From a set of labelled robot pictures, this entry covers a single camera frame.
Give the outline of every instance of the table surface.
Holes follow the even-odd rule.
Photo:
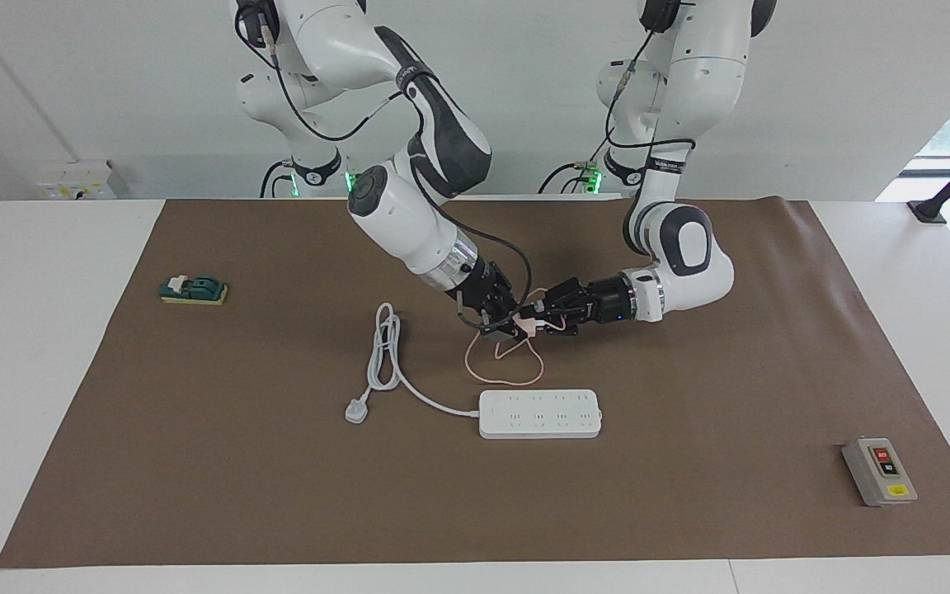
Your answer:
[[[913,218],[876,229],[864,217],[902,204],[813,207],[950,444],[949,230]],[[0,202],[0,549],[161,208],[162,200]],[[950,556],[0,570],[0,592],[30,593],[769,594],[857,587],[950,591]]]

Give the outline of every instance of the brown mat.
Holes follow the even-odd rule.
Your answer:
[[[169,202],[0,568],[950,554],[950,448],[811,208],[700,205],[735,260],[727,299],[539,338],[539,387],[595,389],[603,432],[490,442],[403,389],[344,421],[381,301],[419,388],[462,409],[482,390],[452,302],[346,204]],[[451,210],[527,248],[541,285],[641,264],[626,206]],[[161,304],[182,273],[229,282],[225,307]],[[489,353],[485,373],[536,370]],[[893,440],[919,502],[861,507],[837,447],[861,435]]]

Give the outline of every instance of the coiled white cable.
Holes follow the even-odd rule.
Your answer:
[[[421,401],[427,403],[427,405],[441,410],[443,413],[455,414],[457,417],[471,417],[478,418],[478,410],[456,410],[449,408],[448,406],[440,405],[433,401],[433,399],[427,398],[427,396],[420,394],[420,391],[417,390],[410,380],[402,373],[401,366],[398,362],[398,341],[401,337],[402,331],[402,320],[395,314],[395,309],[391,304],[381,304],[379,309],[376,309],[376,331],[373,334],[373,354],[369,355],[369,368],[365,372],[365,378],[369,381],[369,386],[365,388],[364,394],[361,395],[361,398],[355,398],[348,403],[346,407],[346,420],[358,424],[362,422],[366,417],[369,416],[369,395],[376,391],[386,391],[393,390],[398,387],[398,384],[404,384],[408,388],[408,391],[412,392],[412,395],[416,398],[421,399]],[[389,360],[391,360],[391,379],[386,381],[380,381],[380,369],[383,367],[383,354],[388,354]]]

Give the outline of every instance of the gray control box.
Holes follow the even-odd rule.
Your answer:
[[[863,503],[870,507],[910,503],[919,499],[897,458],[893,444],[885,437],[859,439],[841,448],[841,455],[853,474]]]

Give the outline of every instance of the power strip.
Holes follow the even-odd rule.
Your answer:
[[[600,434],[592,390],[487,390],[478,399],[478,432],[488,440],[575,440]]]

